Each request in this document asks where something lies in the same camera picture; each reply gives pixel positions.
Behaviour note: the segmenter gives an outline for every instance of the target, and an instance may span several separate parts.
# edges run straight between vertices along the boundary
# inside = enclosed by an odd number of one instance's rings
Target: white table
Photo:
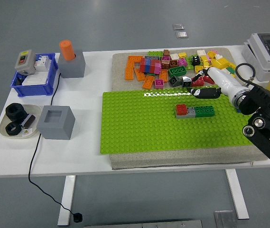
[[[242,46],[224,46],[228,48],[236,64],[245,62],[241,55]],[[71,140],[46,140],[41,137],[39,148],[32,167],[32,176],[66,176],[105,173],[188,171],[209,169],[233,169],[248,167],[269,167],[270,160],[231,165],[195,165],[184,167],[137,168],[113,171],[109,155],[100,154],[100,132],[102,116],[102,94],[112,87],[112,56],[116,53],[139,52],[149,50],[125,50],[84,52],[86,69],[84,78],[60,79],[53,105],[70,106],[76,122]],[[250,73],[240,68],[244,78]],[[28,96],[19,98],[11,90],[5,107],[11,103],[32,104],[43,107],[49,105],[51,96]],[[11,139],[0,134],[0,177],[26,177],[39,134],[28,139]]]

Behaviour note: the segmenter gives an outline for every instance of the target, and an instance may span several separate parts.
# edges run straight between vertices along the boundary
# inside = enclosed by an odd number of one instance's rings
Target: gray floor
[[[184,23],[188,39],[172,24]],[[15,0],[0,1],[0,113],[18,53],[59,52],[72,41],[84,51],[240,45],[270,32],[268,0]],[[238,170],[249,220],[239,228],[270,227],[270,168]],[[64,177],[33,178],[61,200]],[[83,225],[201,219],[215,228],[215,210],[233,210],[224,171],[78,176],[73,211]],[[56,227],[59,206],[26,178],[0,179],[0,227]]]

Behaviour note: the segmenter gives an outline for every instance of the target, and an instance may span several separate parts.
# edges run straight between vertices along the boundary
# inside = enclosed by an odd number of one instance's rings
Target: orange cylinder
[[[75,58],[72,42],[70,40],[62,40],[59,43],[59,46],[61,48],[61,53],[65,60],[73,60]]]

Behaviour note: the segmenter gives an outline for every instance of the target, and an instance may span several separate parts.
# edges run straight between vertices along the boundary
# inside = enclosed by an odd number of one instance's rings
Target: cable
[[[53,94],[53,96],[51,98],[50,105],[53,104],[54,96],[56,95],[56,92],[58,90],[59,82],[60,82],[60,76],[61,76],[61,73],[59,74],[57,87],[56,87],[56,90],[55,90],[55,92],[54,92],[54,94]],[[48,194],[45,191],[43,191],[43,189],[41,189],[40,186],[38,186],[36,183],[34,183],[34,182],[31,181],[31,179],[30,179],[31,167],[32,167],[32,163],[34,161],[35,155],[37,153],[37,149],[38,149],[38,146],[39,146],[40,139],[41,139],[41,133],[39,135],[39,138],[38,138],[38,141],[37,141],[37,145],[36,145],[36,149],[35,149],[34,155],[32,156],[32,159],[31,159],[31,162],[30,162],[30,166],[29,166],[29,172],[28,172],[28,180],[29,180],[29,182],[31,184],[35,185],[38,189],[40,189],[41,192],[43,192],[45,195],[48,195],[50,198],[52,198],[54,202],[56,202],[57,204],[60,204],[61,207],[63,207],[65,210],[68,210],[74,216],[74,222],[82,222],[82,220],[83,220],[82,214],[80,214],[80,213],[73,213],[70,209],[65,208],[60,202],[56,201],[54,197],[52,197],[50,194]]]
[[[251,81],[245,80],[245,79],[243,79],[243,78],[240,76],[240,74],[239,74],[239,72],[238,72],[238,68],[241,67],[241,66],[248,66],[248,67],[250,67],[250,68],[252,69],[252,71],[253,71],[253,75],[251,76],[252,79],[254,79],[254,78],[255,78],[255,75],[256,75],[256,70],[255,70],[255,68],[254,68],[251,64],[249,64],[249,63],[240,63],[240,64],[236,67],[236,69],[235,69],[235,73],[236,73],[236,75],[238,76],[238,78],[239,78],[240,80],[242,80],[243,82],[249,84],[249,85],[259,87],[257,84],[255,84],[255,83],[253,83],[253,82],[251,82]]]

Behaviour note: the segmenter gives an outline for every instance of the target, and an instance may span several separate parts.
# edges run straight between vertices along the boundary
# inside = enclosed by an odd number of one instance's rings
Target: round tray
[[[11,122],[11,120],[6,115],[4,115],[3,119],[0,123],[1,135],[5,136],[5,137],[13,138],[13,139],[26,139],[26,138],[33,136],[37,132],[37,123],[38,123],[39,118],[41,116],[42,109],[39,106],[33,105],[33,104],[23,104],[22,106],[24,107],[24,110],[28,114],[32,114],[35,116],[35,120],[32,123],[32,125],[30,126],[30,128],[29,129],[22,129],[22,131],[18,135],[10,136],[7,134],[5,127]]]

